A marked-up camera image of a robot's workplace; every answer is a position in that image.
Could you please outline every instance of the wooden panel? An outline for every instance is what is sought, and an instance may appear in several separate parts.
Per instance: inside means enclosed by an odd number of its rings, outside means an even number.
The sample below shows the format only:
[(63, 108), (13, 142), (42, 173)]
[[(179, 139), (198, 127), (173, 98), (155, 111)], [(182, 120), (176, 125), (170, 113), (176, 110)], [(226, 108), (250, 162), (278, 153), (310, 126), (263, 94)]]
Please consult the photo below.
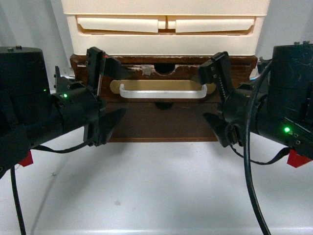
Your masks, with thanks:
[[(198, 66), (210, 57), (206, 56), (117, 56), (123, 65), (135, 70), (130, 80), (189, 80), (197, 73)], [(230, 57), (230, 75), (234, 87), (249, 82), (249, 76), (256, 66), (255, 56)], [(86, 57), (72, 55), (71, 65), (76, 80), (87, 84)], [(168, 73), (160, 73), (160, 65), (174, 66)], [(218, 91), (203, 99), (126, 99), (110, 89), (112, 78), (103, 77), (100, 96), (108, 101), (107, 112), (126, 108), (127, 112), (112, 135), (112, 142), (161, 142), (161, 141), (216, 141), (212, 129), (203, 113), (217, 112), (220, 102)], [(157, 108), (155, 102), (173, 102), (167, 110)]]

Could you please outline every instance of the green led light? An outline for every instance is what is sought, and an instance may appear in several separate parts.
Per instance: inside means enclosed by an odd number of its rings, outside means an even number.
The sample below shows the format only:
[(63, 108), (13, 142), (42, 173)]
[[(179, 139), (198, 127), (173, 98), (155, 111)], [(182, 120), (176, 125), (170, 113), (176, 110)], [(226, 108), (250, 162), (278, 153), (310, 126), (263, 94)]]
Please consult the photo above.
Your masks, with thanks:
[(288, 133), (288, 132), (290, 131), (290, 128), (289, 128), (289, 127), (285, 127), (284, 131), (285, 131), (286, 133)]

